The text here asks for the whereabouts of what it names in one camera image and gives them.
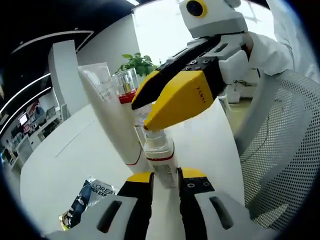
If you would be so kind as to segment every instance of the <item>white cosmetic tube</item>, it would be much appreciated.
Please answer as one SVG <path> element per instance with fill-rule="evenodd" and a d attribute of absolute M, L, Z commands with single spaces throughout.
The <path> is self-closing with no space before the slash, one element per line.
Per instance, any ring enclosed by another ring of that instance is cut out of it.
<path fill-rule="evenodd" d="M 132 120 L 120 103 L 107 63 L 78 67 L 83 88 L 105 134 L 133 173 L 150 170 Z"/>

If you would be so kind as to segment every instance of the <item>l'oreal package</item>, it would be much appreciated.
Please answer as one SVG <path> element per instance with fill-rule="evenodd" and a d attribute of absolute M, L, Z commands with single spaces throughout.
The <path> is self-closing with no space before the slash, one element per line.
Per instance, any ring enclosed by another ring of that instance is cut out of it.
<path fill-rule="evenodd" d="M 89 176 L 69 210 L 59 216 L 62 228 L 65 231 L 73 228 L 80 223 L 81 215 L 87 208 L 95 205 L 108 194 L 116 195 L 118 191 L 114 186 Z"/>

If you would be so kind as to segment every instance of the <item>mesh chair back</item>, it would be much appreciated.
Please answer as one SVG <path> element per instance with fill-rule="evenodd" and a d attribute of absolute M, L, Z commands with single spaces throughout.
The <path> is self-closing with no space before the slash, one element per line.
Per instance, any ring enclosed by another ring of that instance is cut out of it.
<path fill-rule="evenodd" d="M 320 167 L 320 85 L 286 70 L 259 83 L 235 135 L 251 219 L 282 230 Z"/>

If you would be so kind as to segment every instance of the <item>clear bottle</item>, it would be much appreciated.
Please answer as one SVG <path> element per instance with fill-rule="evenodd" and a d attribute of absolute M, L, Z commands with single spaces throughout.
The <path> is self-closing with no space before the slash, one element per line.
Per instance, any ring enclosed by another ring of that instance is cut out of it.
<path fill-rule="evenodd" d="M 135 126 L 137 135 L 146 159 L 152 170 L 166 189 L 178 186 L 178 161 L 175 156 L 175 145 L 173 139 L 166 134 L 165 130 L 148 131 L 143 127 L 150 111 L 150 104 L 135 112 L 139 125 Z"/>
<path fill-rule="evenodd" d="M 118 72 L 112 76 L 112 81 L 121 106 L 125 110 L 126 115 L 130 119 L 132 125 L 134 125 L 135 117 L 131 109 L 131 102 L 134 99 L 139 87 L 136 69 L 130 68 L 128 70 Z"/>

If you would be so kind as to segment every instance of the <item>green leaves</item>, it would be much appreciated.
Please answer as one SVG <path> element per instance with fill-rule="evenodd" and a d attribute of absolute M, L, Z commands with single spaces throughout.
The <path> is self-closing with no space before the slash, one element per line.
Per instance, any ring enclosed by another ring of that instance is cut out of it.
<path fill-rule="evenodd" d="M 136 73 L 140 77 L 143 77 L 152 73 L 157 68 L 157 66 L 152 63 L 150 56 L 144 55 L 142 57 L 140 52 L 135 53 L 133 56 L 130 54 L 123 54 L 122 56 L 129 61 L 125 64 L 122 64 L 119 67 L 117 73 L 120 71 L 135 68 Z"/>
<path fill-rule="evenodd" d="M 122 57 L 124 57 L 125 59 L 132 59 L 133 56 L 130 54 L 122 54 Z"/>

